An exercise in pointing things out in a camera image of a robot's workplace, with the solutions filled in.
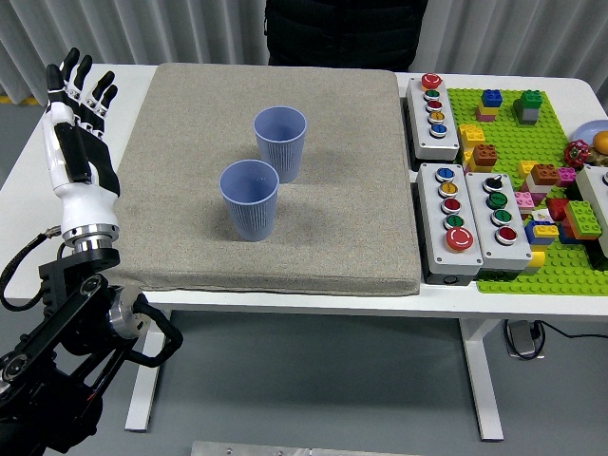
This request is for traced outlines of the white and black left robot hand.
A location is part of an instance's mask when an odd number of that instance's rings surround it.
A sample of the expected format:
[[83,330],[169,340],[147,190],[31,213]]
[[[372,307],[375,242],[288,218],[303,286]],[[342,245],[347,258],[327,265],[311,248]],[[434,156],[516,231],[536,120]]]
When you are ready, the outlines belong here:
[[105,117],[118,94],[108,71],[84,92],[92,58],[72,48],[60,65],[47,66],[47,108],[42,127],[51,186],[63,204],[62,234],[99,225],[118,236],[114,204],[121,194],[104,140]]

